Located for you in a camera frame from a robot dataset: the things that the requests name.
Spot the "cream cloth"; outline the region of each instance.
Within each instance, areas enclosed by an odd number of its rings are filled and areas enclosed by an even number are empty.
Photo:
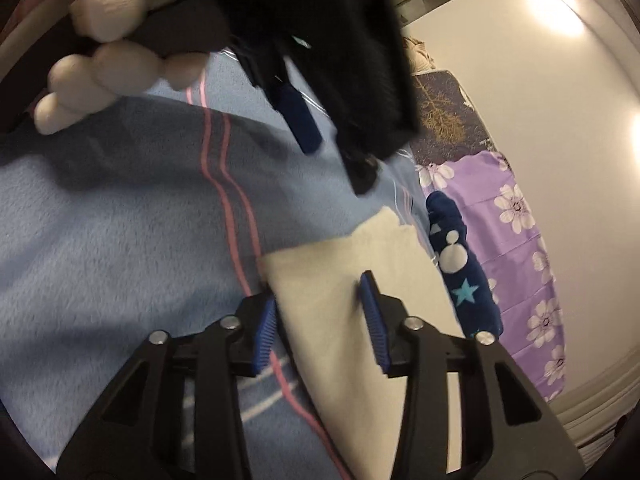
[[[300,376],[338,451],[358,480],[388,480],[406,379],[387,379],[375,362],[356,300],[361,273],[372,270],[382,294],[400,298],[410,314],[462,336],[415,228],[385,207],[350,236],[267,254],[263,264]],[[459,404],[457,395],[450,388],[450,405]],[[459,427],[456,410],[449,411],[450,428]],[[453,435],[449,464],[460,460],[459,429]]]

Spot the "star print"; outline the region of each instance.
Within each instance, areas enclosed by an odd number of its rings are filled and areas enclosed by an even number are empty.
[[[463,301],[467,300],[469,303],[475,303],[474,292],[478,290],[478,285],[470,286],[469,282],[465,278],[464,283],[460,288],[454,288],[452,293],[456,295],[456,306],[460,306]]]

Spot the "hand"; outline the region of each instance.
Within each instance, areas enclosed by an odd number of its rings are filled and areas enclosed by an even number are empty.
[[[71,126],[114,103],[135,96],[161,77],[175,90],[200,76],[209,54],[175,54],[161,59],[153,51],[123,38],[145,19],[149,9],[173,0],[76,0],[70,6],[78,34],[103,43],[93,57],[73,54],[49,72],[49,94],[36,105],[34,122],[43,135]]]

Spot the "white snowman print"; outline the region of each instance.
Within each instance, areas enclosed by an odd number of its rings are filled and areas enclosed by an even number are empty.
[[[447,233],[447,246],[442,250],[438,258],[440,270],[446,274],[458,272],[469,260],[466,249],[460,245],[460,233],[456,230]]]

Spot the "silver bolt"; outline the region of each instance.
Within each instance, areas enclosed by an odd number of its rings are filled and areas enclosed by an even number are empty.
[[[404,326],[409,330],[420,330],[424,326],[424,321],[419,317],[409,316],[404,320]]]
[[[235,330],[240,326],[240,320],[236,316],[225,316],[220,320],[220,326],[225,330]]]
[[[481,345],[492,345],[495,343],[495,335],[491,332],[487,332],[483,330],[482,332],[478,332],[476,334],[476,341],[478,341]]]
[[[156,330],[149,334],[149,342],[152,345],[163,345],[169,339],[169,335],[164,330]]]

